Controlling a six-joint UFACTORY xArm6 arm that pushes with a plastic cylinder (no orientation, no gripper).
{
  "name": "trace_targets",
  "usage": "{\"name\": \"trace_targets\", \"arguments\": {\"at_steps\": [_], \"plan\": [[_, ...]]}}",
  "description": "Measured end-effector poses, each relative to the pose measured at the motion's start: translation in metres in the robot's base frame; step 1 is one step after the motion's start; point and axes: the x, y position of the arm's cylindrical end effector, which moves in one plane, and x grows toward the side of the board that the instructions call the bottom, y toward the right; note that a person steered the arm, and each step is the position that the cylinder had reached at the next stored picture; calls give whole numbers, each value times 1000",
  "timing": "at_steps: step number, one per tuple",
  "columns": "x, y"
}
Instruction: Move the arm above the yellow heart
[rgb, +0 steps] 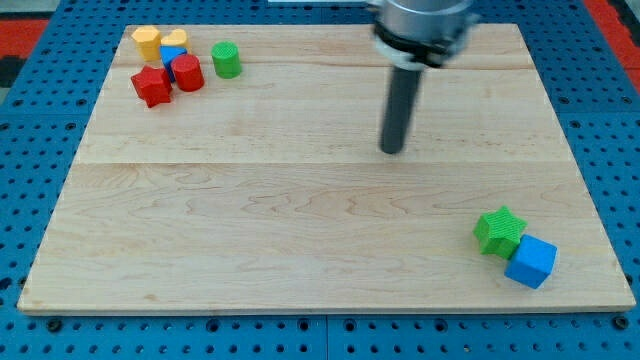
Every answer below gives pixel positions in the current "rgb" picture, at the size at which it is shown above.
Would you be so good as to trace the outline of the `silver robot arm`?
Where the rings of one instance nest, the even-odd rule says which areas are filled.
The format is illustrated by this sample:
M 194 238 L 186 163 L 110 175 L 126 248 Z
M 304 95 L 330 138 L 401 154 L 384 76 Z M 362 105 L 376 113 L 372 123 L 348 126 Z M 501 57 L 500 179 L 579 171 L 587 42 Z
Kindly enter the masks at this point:
M 370 0 L 376 50 L 407 71 L 440 68 L 467 45 L 473 0 Z

